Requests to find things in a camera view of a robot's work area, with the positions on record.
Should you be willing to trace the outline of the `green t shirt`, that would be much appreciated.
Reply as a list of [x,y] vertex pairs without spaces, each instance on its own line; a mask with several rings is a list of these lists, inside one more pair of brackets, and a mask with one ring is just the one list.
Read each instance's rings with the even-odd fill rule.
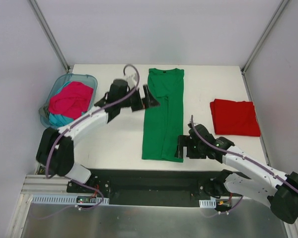
[[149,69],[149,91],[160,105],[145,111],[143,160],[183,162],[176,150],[178,136],[183,134],[184,73],[178,68]]

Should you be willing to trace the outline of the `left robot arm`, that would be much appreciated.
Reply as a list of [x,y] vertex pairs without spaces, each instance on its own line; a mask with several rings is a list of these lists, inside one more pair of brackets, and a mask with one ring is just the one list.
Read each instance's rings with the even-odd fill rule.
[[107,125],[123,108],[136,112],[160,106],[148,85],[143,85],[143,89],[145,96],[141,97],[136,85],[130,86],[124,79],[115,79],[109,91],[86,114],[67,126],[45,129],[36,160],[45,166],[46,178],[60,176],[75,180],[83,192],[92,192],[95,187],[92,172],[75,162],[75,146],[90,132]]

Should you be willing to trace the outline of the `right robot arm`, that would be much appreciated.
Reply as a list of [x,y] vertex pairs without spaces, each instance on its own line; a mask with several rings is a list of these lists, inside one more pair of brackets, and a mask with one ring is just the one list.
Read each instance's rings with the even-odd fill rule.
[[227,193],[249,197],[265,206],[280,220],[294,224],[298,218],[298,173],[286,174],[248,156],[225,137],[214,138],[201,124],[189,125],[189,134],[177,139],[175,156],[211,159],[235,169],[222,170],[204,185],[208,196]]

